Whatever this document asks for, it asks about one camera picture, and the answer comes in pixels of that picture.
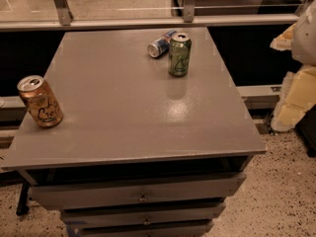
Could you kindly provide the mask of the green soda can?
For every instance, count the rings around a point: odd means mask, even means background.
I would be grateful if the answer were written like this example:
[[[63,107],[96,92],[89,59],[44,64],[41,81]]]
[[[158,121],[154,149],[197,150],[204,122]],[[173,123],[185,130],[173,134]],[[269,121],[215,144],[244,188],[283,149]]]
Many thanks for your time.
[[[169,73],[175,77],[186,76],[189,71],[192,41],[188,33],[173,34],[169,47]]]

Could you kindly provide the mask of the blue silver energy drink can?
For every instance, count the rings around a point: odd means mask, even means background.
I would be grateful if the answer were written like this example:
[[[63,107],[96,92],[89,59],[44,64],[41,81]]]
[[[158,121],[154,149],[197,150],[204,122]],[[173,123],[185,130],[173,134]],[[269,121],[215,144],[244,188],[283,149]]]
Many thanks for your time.
[[[169,49],[172,35],[175,34],[175,30],[171,30],[168,33],[161,36],[159,39],[154,40],[147,46],[148,53],[151,57],[157,58],[165,51]]]

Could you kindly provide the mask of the orange LaCroix can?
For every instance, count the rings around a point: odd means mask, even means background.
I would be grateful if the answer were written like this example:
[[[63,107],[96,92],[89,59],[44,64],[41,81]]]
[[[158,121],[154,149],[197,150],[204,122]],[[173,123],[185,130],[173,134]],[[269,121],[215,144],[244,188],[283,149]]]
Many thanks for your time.
[[[61,107],[48,82],[38,75],[23,78],[17,85],[19,96],[40,127],[53,127],[63,118]]]

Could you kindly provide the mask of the grey drawer cabinet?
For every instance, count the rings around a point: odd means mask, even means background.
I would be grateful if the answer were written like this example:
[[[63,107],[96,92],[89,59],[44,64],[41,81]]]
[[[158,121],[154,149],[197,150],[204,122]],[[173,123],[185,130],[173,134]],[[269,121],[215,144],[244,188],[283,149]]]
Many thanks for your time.
[[[175,78],[151,58],[159,30],[64,36],[46,72],[64,117],[25,118],[4,168],[33,187],[244,172],[264,143],[205,28],[192,28],[189,72]],[[213,201],[214,197],[155,203]]]

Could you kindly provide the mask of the top grey drawer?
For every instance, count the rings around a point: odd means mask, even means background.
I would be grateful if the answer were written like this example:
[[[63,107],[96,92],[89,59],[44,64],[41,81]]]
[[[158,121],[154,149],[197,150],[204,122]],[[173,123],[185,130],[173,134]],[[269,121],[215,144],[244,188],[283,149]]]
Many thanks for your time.
[[[246,175],[223,173],[30,188],[46,209],[79,209],[233,196]]]

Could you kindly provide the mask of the grey drawer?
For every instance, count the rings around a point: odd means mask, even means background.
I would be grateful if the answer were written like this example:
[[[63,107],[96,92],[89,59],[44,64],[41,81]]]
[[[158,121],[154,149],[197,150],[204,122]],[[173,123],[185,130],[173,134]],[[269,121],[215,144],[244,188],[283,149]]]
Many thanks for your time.
[[[212,219],[225,208],[224,202],[196,201],[155,203],[92,210],[64,211],[61,219],[72,228],[150,225],[162,222]]]
[[[223,173],[30,188],[46,209],[79,209],[233,196],[246,175]]]
[[[211,220],[190,220],[80,229],[75,237],[178,237],[200,236],[213,226]]]

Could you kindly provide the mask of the middle grey drawer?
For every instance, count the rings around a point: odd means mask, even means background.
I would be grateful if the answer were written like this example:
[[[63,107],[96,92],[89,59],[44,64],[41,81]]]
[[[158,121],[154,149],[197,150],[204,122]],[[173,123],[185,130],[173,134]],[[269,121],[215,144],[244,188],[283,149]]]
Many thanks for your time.
[[[212,219],[225,208],[224,202],[196,201],[155,203],[92,210],[64,211],[61,219],[72,228],[150,225],[162,222]]]

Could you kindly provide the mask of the bottom grey drawer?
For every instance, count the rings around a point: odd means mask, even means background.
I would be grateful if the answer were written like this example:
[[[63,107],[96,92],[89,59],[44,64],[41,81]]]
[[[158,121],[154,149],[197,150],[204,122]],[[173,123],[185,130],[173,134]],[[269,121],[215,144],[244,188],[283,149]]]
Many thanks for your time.
[[[80,229],[75,237],[178,237],[200,236],[213,226],[211,220],[190,220]]]

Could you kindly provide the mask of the grey metal railing frame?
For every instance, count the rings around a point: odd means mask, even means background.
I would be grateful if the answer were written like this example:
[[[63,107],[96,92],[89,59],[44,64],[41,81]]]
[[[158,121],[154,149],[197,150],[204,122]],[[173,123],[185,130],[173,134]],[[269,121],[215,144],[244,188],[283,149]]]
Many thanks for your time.
[[[291,24],[313,0],[1,0],[3,32]]]

